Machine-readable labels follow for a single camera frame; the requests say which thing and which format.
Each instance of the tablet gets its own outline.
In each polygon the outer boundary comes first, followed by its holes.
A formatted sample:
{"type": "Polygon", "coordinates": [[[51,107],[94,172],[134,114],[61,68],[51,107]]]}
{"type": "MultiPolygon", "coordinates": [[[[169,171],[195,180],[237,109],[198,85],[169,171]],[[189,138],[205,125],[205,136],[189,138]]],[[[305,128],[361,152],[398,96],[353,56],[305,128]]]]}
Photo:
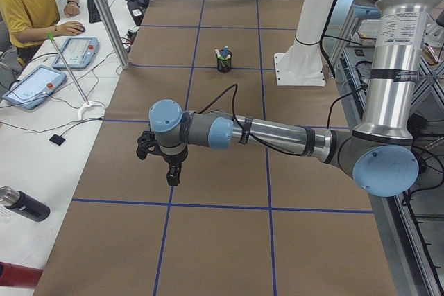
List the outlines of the tablet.
{"type": "Polygon", "coordinates": [[[61,71],[40,65],[2,97],[8,102],[30,110],[46,100],[66,77],[67,75],[61,71]]]}
{"type": "MultiPolygon", "coordinates": [[[[84,69],[94,59],[99,41],[95,37],[68,37],[60,51],[65,57],[70,69],[84,69]]],[[[60,56],[54,60],[54,69],[66,69],[60,56]]]]}

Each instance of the hand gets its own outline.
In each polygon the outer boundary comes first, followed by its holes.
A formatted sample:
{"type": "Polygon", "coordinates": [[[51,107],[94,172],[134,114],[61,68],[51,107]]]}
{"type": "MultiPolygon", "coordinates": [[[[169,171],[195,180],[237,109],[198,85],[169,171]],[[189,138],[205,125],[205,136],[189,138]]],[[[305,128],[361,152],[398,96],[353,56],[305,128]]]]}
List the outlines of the hand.
{"type": "Polygon", "coordinates": [[[67,17],[73,17],[80,14],[80,7],[78,7],[75,3],[67,3],[63,12],[67,17]]]}
{"type": "Polygon", "coordinates": [[[85,31],[85,27],[78,21],[68,21],[57,26],[57,30],[64,36],[76,36],[85,31]]]}

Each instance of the black bottle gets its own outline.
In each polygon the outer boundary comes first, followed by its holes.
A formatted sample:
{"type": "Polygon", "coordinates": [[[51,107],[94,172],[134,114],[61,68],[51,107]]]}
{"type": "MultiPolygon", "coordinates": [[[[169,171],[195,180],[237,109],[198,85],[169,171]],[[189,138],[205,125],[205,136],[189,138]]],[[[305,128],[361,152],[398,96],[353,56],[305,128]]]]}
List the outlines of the black bottle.
{"type": "Polygon", "coordinates": [[[51,211],[45,204],[9,186],[0,187],[0,204],[35,222],[43,221],[51,211]]]}

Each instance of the red object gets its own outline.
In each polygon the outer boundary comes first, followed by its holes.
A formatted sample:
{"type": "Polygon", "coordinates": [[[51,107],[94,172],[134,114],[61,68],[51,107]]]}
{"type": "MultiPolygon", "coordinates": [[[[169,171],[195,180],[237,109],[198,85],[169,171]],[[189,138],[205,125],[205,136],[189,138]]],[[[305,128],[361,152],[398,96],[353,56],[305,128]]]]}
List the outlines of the red object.
{"type": "Polygon", "coordinates": [[[43,270],[0,262],[0,286],[34,289],[43,270]]]}

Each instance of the yellow shirt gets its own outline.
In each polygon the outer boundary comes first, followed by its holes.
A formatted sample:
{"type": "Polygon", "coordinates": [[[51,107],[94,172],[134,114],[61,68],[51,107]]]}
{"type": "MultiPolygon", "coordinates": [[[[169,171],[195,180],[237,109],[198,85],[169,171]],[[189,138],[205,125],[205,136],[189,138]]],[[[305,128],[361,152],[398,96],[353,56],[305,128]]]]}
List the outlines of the yellow shirt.
{"type": "Polygon", "coordinates": [[[20,43],[12,33],[50,27],[60,20],[56,0],[0,0],[0,11],[10,32],[11,43],[19,48],[41,45],[43,41],[20,43]]]}

